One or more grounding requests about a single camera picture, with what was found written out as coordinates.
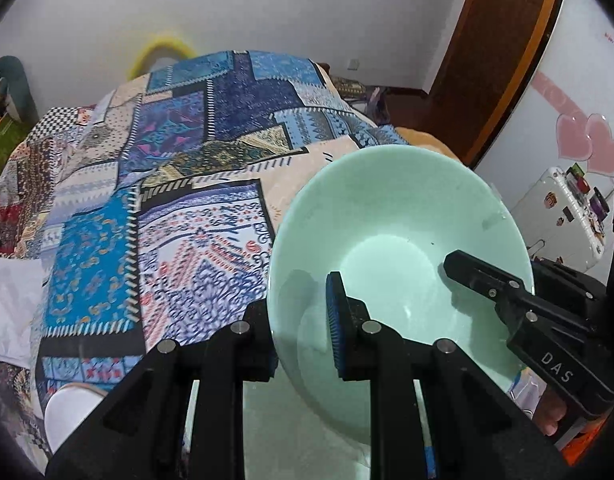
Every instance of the wooden door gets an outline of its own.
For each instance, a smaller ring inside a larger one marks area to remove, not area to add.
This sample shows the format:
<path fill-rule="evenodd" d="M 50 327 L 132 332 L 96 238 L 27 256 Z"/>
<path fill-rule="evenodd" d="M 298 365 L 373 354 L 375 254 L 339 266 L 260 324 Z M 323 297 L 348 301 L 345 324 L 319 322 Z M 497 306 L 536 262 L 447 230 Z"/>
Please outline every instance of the wooden door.
<path fill-rule="evenodd" d="M 556 1 L 465 0 L 431 92 L 416 105 L 413 126 L 474 164 L 541 54 Z"/>

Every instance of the green bowl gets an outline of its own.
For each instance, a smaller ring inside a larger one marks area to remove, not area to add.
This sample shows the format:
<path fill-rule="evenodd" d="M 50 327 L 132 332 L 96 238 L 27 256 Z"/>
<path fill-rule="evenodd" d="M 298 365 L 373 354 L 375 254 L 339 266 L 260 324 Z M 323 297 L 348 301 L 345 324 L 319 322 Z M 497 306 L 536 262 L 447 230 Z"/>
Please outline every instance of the green bowl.
<path fill-rule="evenodd" d="M 267 306 L 276 351 L 295 389 L 336 430 L 369 442 L 369 383 L 338 378 L 325 278 L 343 276 L 372 319 L 408 339 L 450 338 L 507 390 L 521 363 L 494 304 L 452 282 L 445 256 L 462 249 L 521 278 L 527 250 L 489 186 L 444 155 L 378 146 L 346 155 L 297 194 L 271 256 Z"/>

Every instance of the screw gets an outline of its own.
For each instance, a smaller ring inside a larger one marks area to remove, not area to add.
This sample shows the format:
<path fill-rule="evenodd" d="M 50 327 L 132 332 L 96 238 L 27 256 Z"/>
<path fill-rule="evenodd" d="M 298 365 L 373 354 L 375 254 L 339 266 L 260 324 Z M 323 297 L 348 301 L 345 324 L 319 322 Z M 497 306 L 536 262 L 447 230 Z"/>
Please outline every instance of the screw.
<path fill-rule="evenodd" d="M 229 328 L 235 334 L 244 334 L 249 331 L 249 323 L 247 321 L 234 321 Z"/>
<path fill-rule="evenodd" d="M 456 349 L 456 343 L 451 339 L 439 339 L 436 341 L 436 346 L 443 354 L 450 354 Z"/>
<path fill-rule="evenodd" d="M 174 339 L 163 339 L 156 345 L 156 348 L 161 354 L 168 354 L 176 348 L 176 342 Z"/>
<path fill-rule="evenodd" d="M 363 331 L 367 332 L 368 334 L 377 334 L 382 328 L 383 326 L 373 319 L 363 323 Z"/>

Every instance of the black and white checkered patch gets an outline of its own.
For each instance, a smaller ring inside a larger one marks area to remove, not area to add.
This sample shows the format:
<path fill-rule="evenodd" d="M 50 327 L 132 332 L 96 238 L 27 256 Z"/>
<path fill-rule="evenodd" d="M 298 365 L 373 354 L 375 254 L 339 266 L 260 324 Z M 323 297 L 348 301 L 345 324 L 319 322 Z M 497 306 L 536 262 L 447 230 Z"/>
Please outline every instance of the black and white checkered patch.
<path fill-rule="evenodd" d="M 38 124 L 32 128 L 28 141 L 39 140 L 48 135 L 65 131 L 76 123 L 78 108 L 54 107 L 43 115 Z"/>

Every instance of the orange wooden trim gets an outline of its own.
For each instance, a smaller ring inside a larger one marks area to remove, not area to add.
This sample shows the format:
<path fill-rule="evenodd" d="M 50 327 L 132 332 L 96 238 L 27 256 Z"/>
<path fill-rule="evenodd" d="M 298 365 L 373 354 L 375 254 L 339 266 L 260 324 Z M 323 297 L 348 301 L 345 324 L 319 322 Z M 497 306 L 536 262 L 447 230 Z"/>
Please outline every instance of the orange wooden trim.
<path fill-rule="evenodd" d="M 456 50 L 458 40 L 460 39 L 462 30 L 465 26 L 465 23 L 467 22 L 467 16 L 469 16 L 469 11 L 471 10 L 472 3 L 473 0 L 465 0 L 465 2 L 462 4 L 462 10 L 460 11 L 460 15 L 458 16 L 456 27 L 453 29 L 452 39 L 449 40 L 449 45 L 447 46 L 445 57 L 443 57 L 443 62 L 440 63 L 440 68 L 436 73 L 433 85 L 431 85 L 429 95 L 434 94 L 434 91 L 440 87 L 443 82 L 443 79 L 445 78 L 445 73 L 447 72 L 447 65 L 449 65 L 449 62 L 452 59 L 453 51 Z"/>
<path fill-rule="evenodd" d="M 489 136 L 493 133 L 494 128 L 501 120 L 504 112 L 507 110 L 507 107 L 511 103 L 514 95 L 520 88 L 520 83 L 524 76 L 527 74 L 527 70 L 529 70 L 529 66 L 532 63 L 533 57 L 536 55 L 536 51 L 538 51 L 538 46 L 540 41 L 542 40 L 542 35 L 545 33 L 547 28 L 547 23 L 549 22 L 549 17 L 551 16 L 551 11 L 553 10 L 553 6 L 556 0 L 543 0 L 542 7 L 540 8 L 540 12 L 538 13 L 538 19 L 536 20 L 536 25 L 533 27 L 533 32 L 531 37 L 529 38 L 529 42 L 527 43 L 527 47 L 522 53 L 522 57 L 516 66 L 516 71 L 514 75 L 511 77 L 508 85 L 504 89 L 502 97 L 494 111 L 490 115 L 487 120 L 487 123 L 482 127 L 478 137 L 475 142 L 467 152 L 463 163 L 466 166 L 469 166 L 473 159 L 478 155 L 482 146 L 484 146 L 485 142 Z"/>

